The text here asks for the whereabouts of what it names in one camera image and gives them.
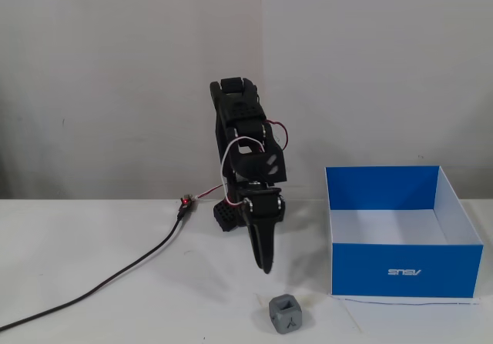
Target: black robotic arm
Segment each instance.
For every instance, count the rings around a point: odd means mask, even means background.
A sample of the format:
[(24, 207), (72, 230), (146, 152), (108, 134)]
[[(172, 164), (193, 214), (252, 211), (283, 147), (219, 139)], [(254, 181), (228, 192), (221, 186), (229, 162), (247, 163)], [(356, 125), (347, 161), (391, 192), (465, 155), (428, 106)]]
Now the black robotic arm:
[(281, 189), (273, 187), (286, 181), (283, 150), (273, 138), (257, 87), (250, 80), (212, 82), (210, 93), (228, 195), (215, 205), (214, 216), (225, 232), (237, 226), (248, 228), (257, 265), (269, 273), (274, 227), (283, 220), (285, 210)]

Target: white tabletop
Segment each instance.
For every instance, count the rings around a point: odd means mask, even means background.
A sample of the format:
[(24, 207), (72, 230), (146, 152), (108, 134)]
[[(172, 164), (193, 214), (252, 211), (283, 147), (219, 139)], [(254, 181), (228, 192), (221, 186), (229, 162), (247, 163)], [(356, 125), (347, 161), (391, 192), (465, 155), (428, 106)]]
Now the white tabletop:
[[(139, 268), (73, 307), (0, 333), (0, 342), (394, 344), (493, 338), (493, 200), (464, 201), (485, 249), (477, 298), (452, 306), (329, 296), (326, 202), (287, 203), (269, 275), (257, 268), (245, 228), (221, 231), (214, 204), (201, 202), (179, 235)], [(174, 200), (0, 201), (0, 326), (69, 301), (140, 257), (167, 235), (178, 206)], [(304, 324), (282, 336), (267, 307), (285, 292), (300, 302)]]

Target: white wall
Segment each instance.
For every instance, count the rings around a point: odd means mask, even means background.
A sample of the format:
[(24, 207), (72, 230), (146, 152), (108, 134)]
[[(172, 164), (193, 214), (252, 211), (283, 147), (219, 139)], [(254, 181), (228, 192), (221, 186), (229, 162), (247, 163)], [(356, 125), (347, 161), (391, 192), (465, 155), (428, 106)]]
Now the white wall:
[(493, 197), (493, 0), (262, 0), (268, 112), (290, 195), (324, 165), (445, 167)]
[(288, 198), (418, 163), (493, 197), (492, 40), (493, 0), (0, 0), (2, 196), (208, 189), (209, 82), (241, 75), (290, 129)]
[(262, 85), (260, 0), (0, 0), (4, 196), (220, 183), (209, 83)]

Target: small gray cube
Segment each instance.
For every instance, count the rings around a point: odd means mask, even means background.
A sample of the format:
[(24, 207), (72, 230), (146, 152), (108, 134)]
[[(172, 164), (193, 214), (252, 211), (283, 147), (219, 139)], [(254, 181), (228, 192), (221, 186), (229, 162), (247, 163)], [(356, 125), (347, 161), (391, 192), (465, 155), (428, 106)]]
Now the small gray cube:
[(287, 334), (301, 327), (301, 307), (290, 294), (273, 298), (269, 302), (269, 314), (279, 334)]

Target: open cardboard box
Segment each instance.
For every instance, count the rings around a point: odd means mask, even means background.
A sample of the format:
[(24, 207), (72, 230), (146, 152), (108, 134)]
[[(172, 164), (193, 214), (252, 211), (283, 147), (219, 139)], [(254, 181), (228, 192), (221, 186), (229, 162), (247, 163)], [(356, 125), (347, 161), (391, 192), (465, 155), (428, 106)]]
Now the open cardboard box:
[(483, 246), (442, 168), (326, 174), (332, 294), (473, 296)]

